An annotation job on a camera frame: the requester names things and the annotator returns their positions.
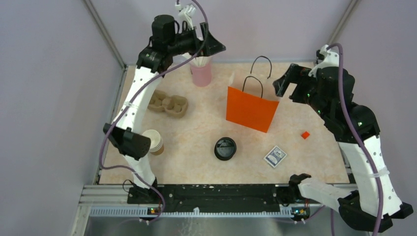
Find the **orange paper bag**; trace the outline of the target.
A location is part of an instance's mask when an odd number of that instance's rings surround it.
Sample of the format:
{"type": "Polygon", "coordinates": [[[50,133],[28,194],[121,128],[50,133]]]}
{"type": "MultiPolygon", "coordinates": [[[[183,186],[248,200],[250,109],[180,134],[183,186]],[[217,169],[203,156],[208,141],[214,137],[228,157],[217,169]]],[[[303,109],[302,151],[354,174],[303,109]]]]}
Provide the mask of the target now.
{"type": "Polygon", "coordinates": [[[234,86],[238,81],[237,73],[234,71],[230,78],[227,88],[226,117],[227,121],[251,128],[263,133],[267,133],[273,121],[279,101],[264,98],[264,84],[253,75],[253,68],[259,58],[264,58],[269,62],[269,73],[267,79],[271,78],[272,62],[266,56],[258,56],[254,59],[249,71],[249,75],[244,77],[240,87],[234,86]],[[260,94],[253,95],[245,92],[247,80],[254,79],[259,83],[260,94]]]}

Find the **stack of black cup lids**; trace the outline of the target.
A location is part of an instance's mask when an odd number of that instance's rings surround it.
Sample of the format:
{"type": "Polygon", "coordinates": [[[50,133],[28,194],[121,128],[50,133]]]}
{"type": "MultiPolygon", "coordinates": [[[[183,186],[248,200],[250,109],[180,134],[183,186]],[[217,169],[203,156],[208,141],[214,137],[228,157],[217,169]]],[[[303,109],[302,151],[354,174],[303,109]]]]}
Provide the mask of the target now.
{"type": "Polygon", "coordinates": [[[222,137],[214,146],[214,155],[222,161],[230,160],[237,151],[236,142],[230,137],[222,137]]]}

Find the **stack of brown paper cups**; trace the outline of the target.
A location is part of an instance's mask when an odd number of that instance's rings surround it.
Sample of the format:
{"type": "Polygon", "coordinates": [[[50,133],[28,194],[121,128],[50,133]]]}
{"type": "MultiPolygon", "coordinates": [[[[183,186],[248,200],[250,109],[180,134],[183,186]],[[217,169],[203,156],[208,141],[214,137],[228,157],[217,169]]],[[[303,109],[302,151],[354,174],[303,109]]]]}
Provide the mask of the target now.
{"type": "Polygon", "coordinates": [[[157,130],[149,129],[144,131],[142,135],[150,139],[149,153],[161,155],[164,152],[163,139],[157,130]]]}

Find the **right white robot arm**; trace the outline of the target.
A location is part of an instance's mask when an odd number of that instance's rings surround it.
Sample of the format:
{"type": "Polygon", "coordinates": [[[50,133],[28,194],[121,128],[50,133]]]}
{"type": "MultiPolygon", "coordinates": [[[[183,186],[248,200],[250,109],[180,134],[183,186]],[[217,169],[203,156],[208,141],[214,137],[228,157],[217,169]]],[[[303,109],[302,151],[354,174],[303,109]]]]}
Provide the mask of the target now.
{"type": "Polygon", "coordinates": [[[355,78],[336,66],[312,73],[310,68],[291,64],[273,82],[275,94],[283,97],[291,83],[296,87],[290,99],[309,105],[324,121],[348,160],[357,189],[337,188],[309,174],[292,175],[289,198],[295,203],[304,199],[319,202],[338,212],[357,231],[382,233],[392,227],[393,219],[411,215],[413,207],[400,200],[390,181],[374,113],[353,102],[355,78]]]}

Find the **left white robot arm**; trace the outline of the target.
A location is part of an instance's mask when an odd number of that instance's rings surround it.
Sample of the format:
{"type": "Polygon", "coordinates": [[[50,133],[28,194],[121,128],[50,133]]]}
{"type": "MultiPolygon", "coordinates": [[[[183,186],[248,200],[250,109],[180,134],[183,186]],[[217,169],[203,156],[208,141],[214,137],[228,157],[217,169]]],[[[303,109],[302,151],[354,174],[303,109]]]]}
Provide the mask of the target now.
{"type": "Polygon", "coordinates": [[[125,168],[134,175],[135,185],[140,189],[139,197],[145,203],[157,199],[156,177],[149,164],[151,140],[142,135],[142,121],[150,99],[169,72],[180,68],[172,67],[173,58],[189,53],[196,57],[213,56],[226,50],[215,39],[208,22],[200,23],[202,39],[196,28],[180,29],[171,15],[158,15],[151,25],[152,35],[148,45],[138,54],[134,81],[118,116],[103,126],[105,141],[109,141],[126,159],[125,168]]]}

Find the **pink straw holder cup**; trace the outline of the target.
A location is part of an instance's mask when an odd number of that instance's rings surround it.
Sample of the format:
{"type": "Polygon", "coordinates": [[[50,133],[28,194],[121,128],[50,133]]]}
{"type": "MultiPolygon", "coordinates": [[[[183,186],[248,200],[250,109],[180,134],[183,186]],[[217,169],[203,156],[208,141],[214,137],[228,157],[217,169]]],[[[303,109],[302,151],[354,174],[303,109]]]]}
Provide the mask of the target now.
{"type": "Polygon", "coordinates": [[[198,87],[206,87],[211,83],[211,62],[204,67],[195,67],[190,65],[190,72],[194,85],[198,87]]]}

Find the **small red cube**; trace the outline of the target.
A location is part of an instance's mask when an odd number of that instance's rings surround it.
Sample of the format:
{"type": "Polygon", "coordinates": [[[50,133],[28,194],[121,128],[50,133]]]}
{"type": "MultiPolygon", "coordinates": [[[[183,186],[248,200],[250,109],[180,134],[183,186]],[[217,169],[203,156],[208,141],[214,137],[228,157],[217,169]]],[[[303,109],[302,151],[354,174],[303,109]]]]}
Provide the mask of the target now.
{"type": "Polygon", "coordinates": [[[305,131],[301,134],[301,136],[302,136],[303,139],[307,139],[310,136],[310,133],[305,131]]]}

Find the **brown pulp cup carrier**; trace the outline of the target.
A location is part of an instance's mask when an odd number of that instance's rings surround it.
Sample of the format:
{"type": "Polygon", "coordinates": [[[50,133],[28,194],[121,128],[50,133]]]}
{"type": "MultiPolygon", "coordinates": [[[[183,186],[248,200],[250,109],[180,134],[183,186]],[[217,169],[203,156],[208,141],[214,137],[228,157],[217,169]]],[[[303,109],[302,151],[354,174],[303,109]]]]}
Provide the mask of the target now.
{"type": "Polygon", "coordinates": [[[188,110],[187,98],[179,95],[168,95],[156,89],[151,96],[148,109],[154,112],[165,112],[173,118],[182,118],[188,110]]]}

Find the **blue playing card box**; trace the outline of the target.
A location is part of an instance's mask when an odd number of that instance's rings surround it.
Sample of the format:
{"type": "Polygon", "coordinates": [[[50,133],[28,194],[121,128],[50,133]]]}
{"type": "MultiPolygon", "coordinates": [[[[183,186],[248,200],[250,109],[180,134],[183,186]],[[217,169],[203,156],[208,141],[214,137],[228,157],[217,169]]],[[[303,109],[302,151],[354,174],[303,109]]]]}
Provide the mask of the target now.
{"type": "Polygon", "coordinates": [[[285,151],[278,146],[274,146],[264,157],[264,160],[275,169],[286,157],[287,153],[285,151]]]}

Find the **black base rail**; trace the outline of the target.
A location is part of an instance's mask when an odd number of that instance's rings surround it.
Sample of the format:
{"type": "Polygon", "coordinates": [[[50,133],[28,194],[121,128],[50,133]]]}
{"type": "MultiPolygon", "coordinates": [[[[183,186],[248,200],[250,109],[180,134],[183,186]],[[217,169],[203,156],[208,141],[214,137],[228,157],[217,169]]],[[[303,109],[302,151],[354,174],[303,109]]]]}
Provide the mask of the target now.
{"type": "Polygon", "coordinates": [[[307,203],[287,184],[165,184],[156,190],[130,187],[127,203],[164,207],[166,213],[191,212],[196,207],[203,213],[269,213],[307,203]]]}

